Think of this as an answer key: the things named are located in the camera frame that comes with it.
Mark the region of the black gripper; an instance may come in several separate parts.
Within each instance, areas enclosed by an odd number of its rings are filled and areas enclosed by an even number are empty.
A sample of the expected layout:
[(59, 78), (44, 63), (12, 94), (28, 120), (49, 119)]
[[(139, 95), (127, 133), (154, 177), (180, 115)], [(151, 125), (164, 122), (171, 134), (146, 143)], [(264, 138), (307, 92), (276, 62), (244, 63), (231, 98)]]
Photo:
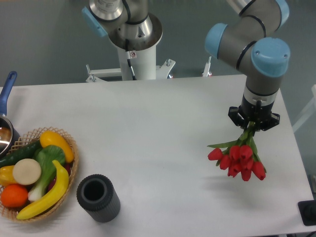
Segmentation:
[(263, 102), (250, 102), (250, 99), (242, 98), (239, 107), (229, 107), (228, 116), (232, 122), (241, 129), (247, 129), (248, 121), (257, 121), (259, 129), (267, 131), (280, 123), (280, 115), (272, 113), (274, 102), (264, 105)]

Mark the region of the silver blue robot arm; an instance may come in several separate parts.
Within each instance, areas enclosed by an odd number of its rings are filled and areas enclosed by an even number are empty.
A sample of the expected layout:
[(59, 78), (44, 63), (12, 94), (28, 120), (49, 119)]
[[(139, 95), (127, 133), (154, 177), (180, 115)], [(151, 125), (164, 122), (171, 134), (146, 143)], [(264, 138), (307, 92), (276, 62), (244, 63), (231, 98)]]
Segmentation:
[[(204, 47), (213, 57), (246, 76), (241, 105), (228, 115), (236, 126), (266, 131), (279, 124), (272, 107), (288, 68), (289, 46), (271, 37), (289, 16), (284, 0), (231, 0), (240, 16), (234, 26), (214, 25)], [(169, 69), (156, 65), (161, 22), (148, 10), (146, 0), (91, 0), (82, 9), (84, 20), (100, 37), (117, 48), (123, 80), (167, 77)]]

